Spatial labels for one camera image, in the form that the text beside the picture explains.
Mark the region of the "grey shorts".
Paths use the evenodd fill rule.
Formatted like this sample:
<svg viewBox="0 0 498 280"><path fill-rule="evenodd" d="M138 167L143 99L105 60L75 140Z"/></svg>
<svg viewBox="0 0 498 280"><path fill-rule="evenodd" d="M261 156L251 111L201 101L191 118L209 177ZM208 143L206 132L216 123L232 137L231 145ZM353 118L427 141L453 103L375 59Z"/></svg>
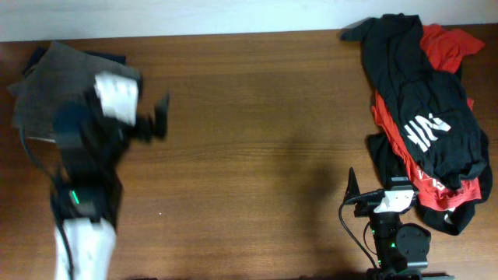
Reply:
<svg viewBox="0 0 498 280"><path fill-rule="evenodd" d="M28 137L52 142L52 119L58 108L67 102L84 101L84 92L93 87L95 75L101 72L142 79L136 68L51 42L33 71L7 87L16 98L12 126L23 129Z"/></svg>

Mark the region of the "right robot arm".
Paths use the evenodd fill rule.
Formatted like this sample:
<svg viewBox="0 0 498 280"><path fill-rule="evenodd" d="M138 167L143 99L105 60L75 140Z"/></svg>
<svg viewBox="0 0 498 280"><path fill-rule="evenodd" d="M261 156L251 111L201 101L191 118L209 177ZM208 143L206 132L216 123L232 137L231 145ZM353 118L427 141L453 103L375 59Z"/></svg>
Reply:
<svg viewBox="0 0 498 280"><path fill-rule="evenodd" d="M430 232L414 223L404 224L400 219L415 204L416 192L400 177L395 183L389 190L379 189L362 194L354 169L349 169L338 217L345 231L373 265L366 270L366 279L421 279L422 271L428 267ZM375 257L345 224L342 210L346 205L355 207L355 217L369 219L366 227L372 232Z"/></svg>

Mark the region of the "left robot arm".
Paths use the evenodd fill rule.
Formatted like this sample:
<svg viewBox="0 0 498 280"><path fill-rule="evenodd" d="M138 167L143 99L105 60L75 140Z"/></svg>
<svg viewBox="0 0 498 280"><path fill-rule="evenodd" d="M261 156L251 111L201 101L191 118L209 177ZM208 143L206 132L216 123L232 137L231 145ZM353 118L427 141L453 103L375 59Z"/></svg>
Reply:
<svg viewBox="0 0 498 280"><path fill-rule="evenodd" d="M89 93L84 102L68 102L55 114L62 161L50 188L56 279L107 278L123 192L117 165L132 141L165 139L169 103L165 96L153 115L134 114L135 123L127 124L105 116Z"/></svg>

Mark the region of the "folded navy blue garment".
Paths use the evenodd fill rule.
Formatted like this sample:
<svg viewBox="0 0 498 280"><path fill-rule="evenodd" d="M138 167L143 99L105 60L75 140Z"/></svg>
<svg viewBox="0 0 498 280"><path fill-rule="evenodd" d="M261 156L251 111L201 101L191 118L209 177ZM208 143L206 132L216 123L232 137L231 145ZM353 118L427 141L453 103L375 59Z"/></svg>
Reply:
<svg viewBox="0 0 498 280"><path fill-rule="evenodd" d="M37 48L31 54L28 62L26 63L25 68L22 70L22 75L24 76L29 75L33 71L34 66L40 61L40 59L45 55L46 52L47 52L46 48L42 47ZM115 61L121 65L126 64L126 57L124 55L116 55L116 54L108 54L108 53L100 53L92 51L85 51L85 54L96 56L99 58L105 58L110 61Z"/></svg>

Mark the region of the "red shirt with white print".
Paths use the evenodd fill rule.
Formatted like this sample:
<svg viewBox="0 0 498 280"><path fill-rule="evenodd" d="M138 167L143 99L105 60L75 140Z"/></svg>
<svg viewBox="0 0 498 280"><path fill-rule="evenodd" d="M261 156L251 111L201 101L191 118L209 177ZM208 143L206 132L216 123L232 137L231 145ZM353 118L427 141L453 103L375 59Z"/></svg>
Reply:
<svg viewBox="0 0 498 280"><path fill-rule="evenodd" d="M463 30L445 30L440 25L432 24L423 27L420 47L435 69L454 74L465 56L477 54L485 44ZM398 126L379 93L375 93L375 104L371 111L376 125L386 133L391 151L401 159L401 170L407 173L410 182L419 191L421 205L436 211L453 211L465 202L482 198L478 179L463 180L461 187L452 191L439 180L424 173L407 150Z"/></svg>

